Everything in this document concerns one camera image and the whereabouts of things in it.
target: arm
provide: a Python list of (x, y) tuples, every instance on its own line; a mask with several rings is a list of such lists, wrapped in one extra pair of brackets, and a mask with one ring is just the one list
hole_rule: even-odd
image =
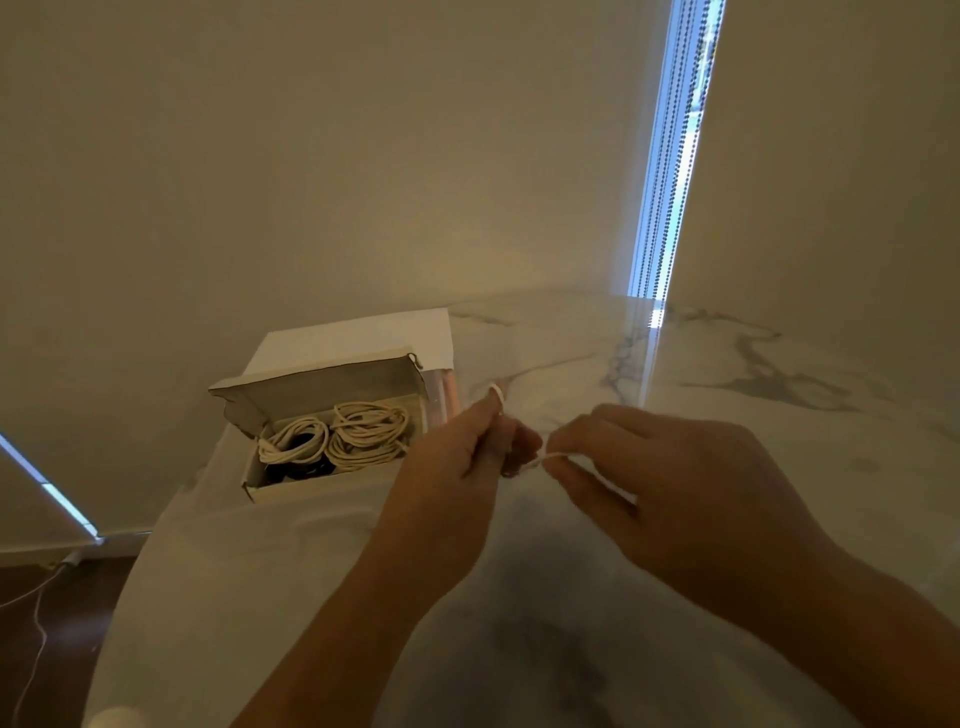
[(501, 471), (541, 440), (490, 394), (407, 454), (356, 565), (232, 728), (369, 725), (420, 619), (473, 568)]
[(960, 724), (960, 631), (850, 556), (746, 429), (600, 405), (544, 467), (642, 569), (754, 633), (867, 725)]

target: hand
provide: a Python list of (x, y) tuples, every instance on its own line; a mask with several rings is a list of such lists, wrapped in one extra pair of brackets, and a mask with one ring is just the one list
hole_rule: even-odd
[(628, 559), (748, 629), (783, 589), (838, 555), (773, 458), (739, 425), (601, 404), (556, 430), (547, 451), (586, 455), (636, 496), (634, 505), (566, 458), (544, 461)]
[(533, 460), (541, 437), (500, 414), (491, 391), (407, 453), (361, 556), (429, 609), (473, 568), (501, 473)]

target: cardboard box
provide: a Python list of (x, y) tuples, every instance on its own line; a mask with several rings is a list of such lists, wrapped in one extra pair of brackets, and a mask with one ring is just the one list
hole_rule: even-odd
[[(428, 422), (443, 419), (443, 414), (428, 414), (428, 408), (436, 410), (438, 405), (443, 407), (443, 403), (434, 402), (431, 406), (431, 397), (412, 347), (224, 379), (209, 391), (226, 402), (225, 417), (252, 439), (269, 437), (291, 420), (304, 415), (316, 415), (329, 424), (333, 420), (333, 405), (347, 401), (403, 406), (410, 415), (407, 426), (411, 442), (427, 430)], [(242, 486), (255, 503), (323, 494), (338, 496), (349, 491), (389, 486), (402, 462), (402, 458), (398, 458), (359, 471), (266, 485), (264, 466), (254, 451), (243, 483), (238, 486)]]

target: marble countertop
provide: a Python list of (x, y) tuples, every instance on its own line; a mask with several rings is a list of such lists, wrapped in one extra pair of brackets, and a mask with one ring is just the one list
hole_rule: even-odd
[[(505, 380), (548, 433), (602, 401), (750, 427), (827, 531), (960, 620), (960, 433), (882, 377), (722, 314), (523, 294), (451, 307), (464, 401)], [(226, 431), (118, 604), (87, 703), (227, 726), (350, 568), (374, 498), (331, 518), (254, 506)], [(427, 616), (389, 726), (848, 725), (779, 655), (632, 567), (541, 471), (503, 481), (474, 573)]]

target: right hand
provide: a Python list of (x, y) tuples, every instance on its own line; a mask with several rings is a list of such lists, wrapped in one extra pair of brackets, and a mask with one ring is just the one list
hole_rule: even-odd
[(601, 404), (556, 430), (546, 449), (585, 455), (636, 496), (634, 505), (566, 458), (543, 462), (630, 561), (747, 629), (843, 553), (740, 425)]

